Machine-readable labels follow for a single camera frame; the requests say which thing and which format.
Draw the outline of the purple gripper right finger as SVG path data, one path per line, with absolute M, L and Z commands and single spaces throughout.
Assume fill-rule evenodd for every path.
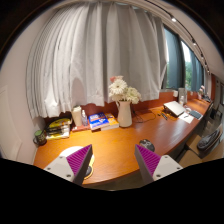
M 152 183 L 182 169 L 182 166 L 169 155 L 159 156 L 140 145 L 135 145 L 134 154 L 145 184 Z

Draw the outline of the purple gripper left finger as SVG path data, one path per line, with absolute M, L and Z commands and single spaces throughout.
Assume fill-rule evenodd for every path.
M 73 146 L 60 153 L 44 170 L 81 186 L 91 158 L 92 146 Z

